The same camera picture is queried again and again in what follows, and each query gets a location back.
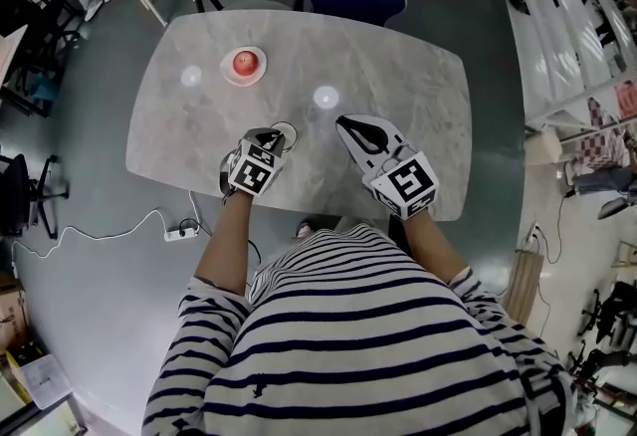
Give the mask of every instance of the black office chair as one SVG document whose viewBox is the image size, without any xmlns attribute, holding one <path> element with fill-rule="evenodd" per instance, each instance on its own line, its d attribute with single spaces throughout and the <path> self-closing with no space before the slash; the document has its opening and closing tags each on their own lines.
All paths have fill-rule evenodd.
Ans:
<svg viewBox="0 0 637 436">
<path fill-rule="evenodd" d="M 7 158 L 0 155 L 0 161 L 9 165 L 0 174 L 0 233 L 3 236 L 22 236 L 22 229 L 29 224 L 38 225 L 38 213 L 44 221 L 47 233 L 52 240 L 58 239 L 58 229 L 51 231 L 49 219 L 44 209 L 44 201 L 63 197 L 69 198 L 69 188 L 63 193 L 45 195 L 45 182 L 49 173 L 49 164 L 58 161 L 57 156 L 49 156 L 44 164 L 40 180 L 29 179 L 27 162 L 24 155 L 19 154 L 15 158 Z M 33 222 L 30 222 L 31 204 L 36 204 L 36 213 Z"/>
</svg>

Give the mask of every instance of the gray floor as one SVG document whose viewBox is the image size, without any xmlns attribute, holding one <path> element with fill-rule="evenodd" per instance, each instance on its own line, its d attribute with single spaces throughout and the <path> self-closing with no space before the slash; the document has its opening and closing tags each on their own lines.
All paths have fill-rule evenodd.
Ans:
<svg viewBox="0 0 637 436">
<path fill-rule="evenodd" d="M 189 0 L 153 1 L 165 18 L 194 12 Z M 465 64 L 471 178 L 462 218 L 444 230 L 481 276 L 495 278 L 513 255 L 524 187 L 522 87 L 505 2 L 409 0 L 408 11 L 389 26 L 448 49 Z M 136 91 L 163 30 L 136 0 L 111 1 L 90 29 L 72 54 L 51 118 L 0 108 L 3 153 L 25 152 L 34 173 L 48 154 L 61 157 L 55 175 L 71 181 L 71 198 L 57 205 L 62 226 L 117 233 L 156 206 L 175 225 L 192 216 L 187 193 L 124 167 Z M 197 196 L 197 202 L 214 226 L 220 201 Z M 290 245 L 302 217 L 255 207 L 251 237 L 264 259 Z M 95 243 L 71 231 L 47 260 L 17 253 L 35 328 L 91 410 L 130 433 L 137 431 L 173 335 L 178 298 L 206 243 L 202 234 L 165 244 L 161 231 L 152 216 L 117 241 Z M 42 226 L 24 243 L 39 251 L 52 244 Z"/>
</svg>

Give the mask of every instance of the apple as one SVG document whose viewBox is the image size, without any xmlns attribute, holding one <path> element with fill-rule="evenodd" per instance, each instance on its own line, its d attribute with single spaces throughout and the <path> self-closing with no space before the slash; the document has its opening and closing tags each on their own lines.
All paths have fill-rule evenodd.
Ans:
<svg viewBox="0 0 637 436">
<path fill-rule="evenodd" d="M 239 75 L 247 77 L 254 74 L 259 68 L 259 58 L 254 52 L 242 50 L 232 60 L 232 68 Z"/>
</svg>

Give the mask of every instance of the white plate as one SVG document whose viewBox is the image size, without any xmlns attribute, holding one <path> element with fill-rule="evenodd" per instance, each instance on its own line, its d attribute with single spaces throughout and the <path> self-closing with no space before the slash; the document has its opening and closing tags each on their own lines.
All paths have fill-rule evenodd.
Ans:
<svg viewBox="0 0 637 436">
<path fill-rule="evenodd" d="M 232 67 L 232 62 L 235 59 L 235 56 L 240 52 L 246 50 L 248 52 L 256 54 L 257 58 L 259 59 L 259 68 L 254 74 L 248 76 L 239 75 Z M 223 58 L 221 64 L 219 65 L 219 69 L 221 70 L 221 75 L 223 75 L 223 78 L 230 84 L 234 84 L 235 86 L 239 86 L 241 88 L 246 88 L 258 82 L 266 72 L 267 67 L 268 59 L 266 58 L 266 53 L 259 47 L 240 47 L 238 49 L 235 49 L 232 52 L 226 54 L 226 57 Z"/>
</svg>

